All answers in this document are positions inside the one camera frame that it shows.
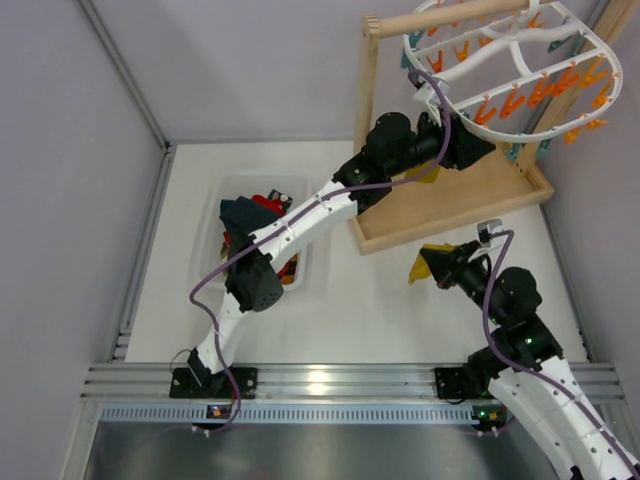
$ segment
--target clothespin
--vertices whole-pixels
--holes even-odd
[[[567,145],[571,145],[573,142],[576,141],[581,131],[582,131],[582,127],[576,127],[576,128],[572,128],[568,132],[565,132],[564,143],[566,143]]]
[[[429,65],[431,65],[431,68],[433,68],[433,71],[435,73],[440,73],[442,71],[442,64],[444,62],[444,54],[442,53],[442,50],[438,50],[437,61],[432,62],[428,56],[427,56],[427,61],[429,62]]]
[[[540,145],[538,145],[538,148],[536,149],[536,160],[542,160],[547,156],[547,153],[549,153],[549,145],[551,145],[551,140],[553,140],[553,138],[547,138],[546,140],[540,142]]]
[[[517,95],[519,88],[520,87],[517,83],[513,84],[513,90],[511,90],[511,93],[507,96],[507,99],[504,101],[502,109],[500,110],[500,118],[507,118],[525,102],[526,98],[524,95],[520,95],[520,97],[515,100],[515,96]]]
[[[566,25],[568,21],[569,21],[569,17],[564,17],[562,19],[562,25]],[[560,48],[562,45],[567,43],[569,41],[569,39],[573,38],[574,36],[575,36],[575,34],[565,38],[564,40],[555,40],[555,41],[551,42],[549,44],[549,48],[547,48],[547,53],[552,53],[552,52],[556,51],[558,48]]]
[[[451,24],[452,27],[457,27],[458,25],[460,25],[460,22],[456,22],[456,23],[452,23]]]
[[[458,50],[456,47],[453,47],[453,51],[456,53],[458,61],[464,62],[469,56],[469,40],[464,41],[464,47],[462,48],[462,50]]]
[[[562,74],[562,76],[556,82],[555,88],[553,89],[553,93],[552,93],[554,97],[557,97],[558,95],[562,95],[580,79],[579,73],[576,73],[575,75],[573,75],[573,71],[575,69],[576,69],[576,62],[571,62],[571,67],[566,69]]]
[[[527,23],[527,28],[542,28],[544,27],[547,22],[541,22],[541,23],[536,23],[538,21],[538,17],[540,16],[540,12],[536,13],[535,16],[529,20],[529,23]]]
[[[482,105],[480,105],[480,108],[478,108],[475,117],[473,117],[473,121],[478,125],[486,124],[498,111],[495,107],[493,107],[486,114],[484,113],[484,109],[487,108],[487,105],[489,105],[489,100],[489,95],[485,95],[484,102],[482,103]]]
[[[480,44],[480,48],[484,47],[485,45],[488,45],[491,42],[493,42],[493,38],[491,37],[478,37],[478,43]]]
[[[529,97],[529,101],[527,102],[527,106],[529,108],[535,107],[538,103],[544,100],[547,95],[550,95],[553,92],[553,89],[555,88],[553,82],[545,85],[546,82],[547,72],[544,72],[542,74],[542,78],[538,80],[538,83],[536,83],[536,86],[533,88],[533,93],[531,93],[531,96]]]
[[[509,160],[515,162],[518,159],[518,155],[520,155],[520,148],[522,147],[522,145],[523,144],[520,143],[507,143],[502,146],[502,153],[504,153],[504,156]]]
[[[587,130],[595,130],[596,128],[600,128],[606,124],[609,123],[609,120],[600,120],[599,118],[595,118],[593,120],[591,120],[590,122],[588,122],[585,125],[585,128]]]
[[[591,63],[589,70],[587,70],[587,72],[582,77],[582,81],[580,82],[581,89],[584,89],[590,85],[593,85],[594,83],[602,80],[604,77],[608,76],[611,73],[611,70],[605,69],[600,73],[598,73],[597,75],[593,74],[593,72],[595,72],[598,69],[603,59],[604,59],[604,55],[598,55],[598,58],[596,58],[593,61],[593,63]]]
[[[611,76],[611,78],[609,79],[609,81],[607,82],[607,84],[602,88],[602,90],[600,90],[600,93],[598,94],[598,96],[595,98],[595,100],[593,101],[593,103],[591,104],[591,106],[593,108],[600,108],[603,105],[605,105],[607,102],[610,101],[609,96],[607,95],[607,93],[609,92],[609,89],[613,86],[613,76]]]
[[[414,49],[418,45],[418,42],[424,35],[424,30],[422,32],[413,32],[409,34],[409,46]],[[400,67],[403,69],[411,67],[411,60],[407,57],[405,52],[402,52],[402,61],[400,63]]]

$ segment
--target wooden tray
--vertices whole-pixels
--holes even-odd
[[[412,240],[542,203],[553,187],[535,165],[526,175],[495,151],[463,171],[445,170],[435,183],[408,183],[352,220],[360,253]]]

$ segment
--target plastic bin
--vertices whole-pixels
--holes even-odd
[[[269,195],[271,190],[278,190],[289,195],[293,203],[289,209],[296,208],[312,194],[308,178],[297,172],[245,170],[228,173],[220,178],[213,194],[212,201],[206,206],[203,223],[197,239],[191,277],[195,285],[209,275],[221,264],[220,249],[224,241],[224,225],[220,220],[220,201],[235,200],[239,196],[251,198],[253,195]],[[308,247],[298,255],[298,265],[294,281],[283,285],[285,291],[297,288],[304,278]],[[224,289],[226,276],[218,275],[206,287]]]

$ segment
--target gray wall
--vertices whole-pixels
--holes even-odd
[[[160,151],[71,0],[0,15],[0,478],[61,466]]]
[[[351,137],[362,15],[402,15],[422,1],[94,3],[167,136],[229,140]],[[563,3],[584,19],[595,0]],[[460,25],[458,33],[464,29]],[[376,110],[400,110],[415,118],[419,107],[400,69],[401,52],[400,37],[381,43]],[[542,56],[549,57],[546,51]],[[497,68],[468,77],[452,93],[517,76],[514,68],[500,68],[505,67],[502,61],[497,58]]]
[[[638,28],[637,13],[615,46],[624,86],[610,124],[571,146],[554,141],[543,169],[556,188],[546,211],[586,334],[597,357],[616,364],[640,424]]]

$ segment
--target white table surface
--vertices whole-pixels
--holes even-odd
[[[256,168],[295,170],[308,174],[315,190],[351,151],[351,142],[345,141],[180,145],[126,361],[168,362],[209,331],[209,319],[187,297],[194,283],[189,271],[196,237],[220,175]],[[543,298],[540,317],[570,361],[585,361],[540,209],[529,207],[501,218],[515,231],[505,267],[531,270]],[[423,243],[459,244],[476,238],[475,225],[469,225],[361,256],[349,226],[337,226],[312,244],[301,286],[248,318],[253,325],[236,362],[465,361],[486,346],[480,310],[459,289],[439,290],[432,279],[410,287],[407,279]],[[222,292],[205,288],[199,298],[215,311]]]

